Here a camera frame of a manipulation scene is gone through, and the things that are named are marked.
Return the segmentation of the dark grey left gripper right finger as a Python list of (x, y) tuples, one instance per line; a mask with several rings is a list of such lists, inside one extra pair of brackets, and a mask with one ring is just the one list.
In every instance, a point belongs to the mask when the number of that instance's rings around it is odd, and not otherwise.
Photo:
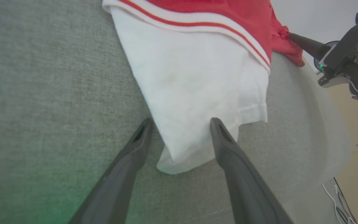
[(235, 224), (294, 224), (223, 122), (212, 118), (210, 131), (215, 158), (225, 173)]

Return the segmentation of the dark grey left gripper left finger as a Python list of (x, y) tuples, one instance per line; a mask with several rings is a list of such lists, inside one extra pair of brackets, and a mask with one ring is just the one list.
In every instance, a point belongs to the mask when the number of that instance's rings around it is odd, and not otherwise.
[(135, 178), (148, 155), (152, 129), (152, 119), (140, 124), (69, 224), (125, 224)]

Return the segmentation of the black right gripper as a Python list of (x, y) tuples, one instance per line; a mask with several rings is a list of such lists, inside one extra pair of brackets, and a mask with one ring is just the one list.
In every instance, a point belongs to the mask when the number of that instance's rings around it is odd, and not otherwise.
[(320, 86), (348, 83), (353, 98), (358, 100), (358, 22), (340, 41), (327, 44), (295, 33), (288, 38), (314, 58), (314, 65), (323, 73), (318, 80)]

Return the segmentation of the red shirt with striped trim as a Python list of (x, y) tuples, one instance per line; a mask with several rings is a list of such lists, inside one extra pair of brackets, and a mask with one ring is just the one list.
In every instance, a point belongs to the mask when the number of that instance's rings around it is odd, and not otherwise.
[(157, 163), (175, 175), (214, 159), (210, 119), (237, 139), (267, 122), (272, 52), (298, 67), (302, 49), (270, 0), (102, 0), (165, 147)]

